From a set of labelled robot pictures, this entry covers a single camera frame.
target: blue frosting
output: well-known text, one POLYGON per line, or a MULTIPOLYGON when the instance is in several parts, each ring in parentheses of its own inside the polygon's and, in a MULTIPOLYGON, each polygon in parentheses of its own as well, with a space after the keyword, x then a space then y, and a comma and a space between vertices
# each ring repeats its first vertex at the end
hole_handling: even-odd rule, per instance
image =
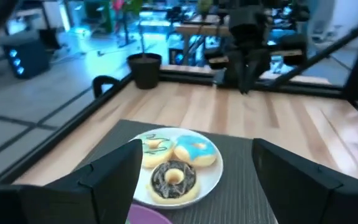
POLYGON ((177 139, 177 147, 184 147, 189 155, 190 160, 194 160, 199 156, 215 155, 216 151, 210 141, 196 136, 183 135, 177 139))

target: donut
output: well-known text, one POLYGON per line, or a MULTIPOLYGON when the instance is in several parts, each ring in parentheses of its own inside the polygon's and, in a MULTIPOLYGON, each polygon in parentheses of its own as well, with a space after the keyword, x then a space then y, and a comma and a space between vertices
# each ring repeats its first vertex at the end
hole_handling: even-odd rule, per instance
POLYGON ((179 136, 173 151, 181 161, 196 167, 210 166, 216 160, 216 150, 213 144, 196 136, 179 136))
POLYGON ((172 157, 173 141, 169 138, 161 134, 144 134, 140 139, 143 143, 143 167, 154 168, 172 157))
POLYGON ((154 168, 147 190, 154 202, 173 205, 196 198, 200 184, 194 167, 186 162, 171 160, 154 168))

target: gray placemat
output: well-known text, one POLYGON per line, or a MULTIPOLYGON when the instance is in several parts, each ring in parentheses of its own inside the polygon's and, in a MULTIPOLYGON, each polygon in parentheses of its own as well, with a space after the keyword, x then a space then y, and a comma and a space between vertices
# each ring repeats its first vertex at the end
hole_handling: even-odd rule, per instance
MULTIPOLYGON (((161 125, 120 120, 78 165, 81 167, 134 136, 161 125)), ((275 218, 259 184, 251 158, 252 140, 202 133, 218 147, 224 171, 215 189, 198 203, 178 210, 159 210, 173 224, 273 224, 275 218)))

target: black metal frame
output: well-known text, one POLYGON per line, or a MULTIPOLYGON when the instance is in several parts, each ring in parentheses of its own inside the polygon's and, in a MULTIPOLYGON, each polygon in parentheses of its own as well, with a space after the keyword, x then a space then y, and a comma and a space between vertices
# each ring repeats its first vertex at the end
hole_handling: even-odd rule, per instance
MULTIPOLYGON (((358 28, 354 29, 351 34, 343 37, 341 40, 337 41, 335 44, 320 52, 318 55, 315 55, 305 64, 300 65, 298 68, 287 73, 286 75, 282 75, 273 81, 264 79, 258 80, 253 89, 257 91, 272 91, 279 93, 343 99, 348 100, 351 105, 358 109, 358 59, 349 75, 345 86, 290 81, 290 79, 293 77, 299 75, 307 68, 310 68, 320 60, 324 59, 330 53, 343 47, 357 37, 358 28)), ((214 76, 181 71, 163 72, 163 74, 160 76, 160 80, 165 82, 192 83, 198 85, 216 85, 218 88, 237 88, 236 86, 223 83, 221 81, 222 73, 218 73, 214 76)), ((69 120, 69 122, 67 122, 52 136, 39 144, 30 154, 26 155, 19 162, 11 166, 5 173, 1 174, 0 184, 10 184, 15 181, 27 169, 30 169, 36 162, 38 162, 44 155, 53 150, 56 145, 58 145, 62 140, 69 136, 82 122, 88 119, 95 111, 107 103, 114 95, 119 93, 131 81, 131 74, 129 74, 121 81, 105 76, 95 78, 93 81, 93 90, 96 99, 84 110, 78 113, 74 118, 69 120), (113 87, 102 94, 101 86, 106 83, 113 84, 113 87)))

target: white plate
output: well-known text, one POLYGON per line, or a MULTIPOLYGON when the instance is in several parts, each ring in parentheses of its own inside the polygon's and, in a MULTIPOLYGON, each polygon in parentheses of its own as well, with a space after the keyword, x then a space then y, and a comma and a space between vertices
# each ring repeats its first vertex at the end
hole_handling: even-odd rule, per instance
MULTIPOLYGON (((172 139, 173 141, 175 141, 177 137, 181 135, 192 135, 210 141, 207 137, 203 136, 202 134, 198 134, 194 131, 190 131, 182 128, 159 128, 159 129, 147 131, 142 134, 152 134, 152 133, 163 134, 166 137, 172 139)), ((217 153, 216 161, 209 167, 196 169, 197 178, 198 180, 200 180, 200 184, 201 184, 201 190, 198 196, 194 200, 185 203, 175 204, 175 205, 161 205, 155 203, 146 190, 146 185, 150 182, 152 169, 144 169, 144 168, 141 168, 140 170, 139 180, 137 182, 134 199, 152 208, 177 209, 194 204, 199 200, 201 200, 203 197, 207 196, 218 184, 223 173, 222 155, 219 152, 219 149, 217 149, 217 147, 215 146, 215 144, 213 142, 211 143, 216 149, 216 153, 217 153)))

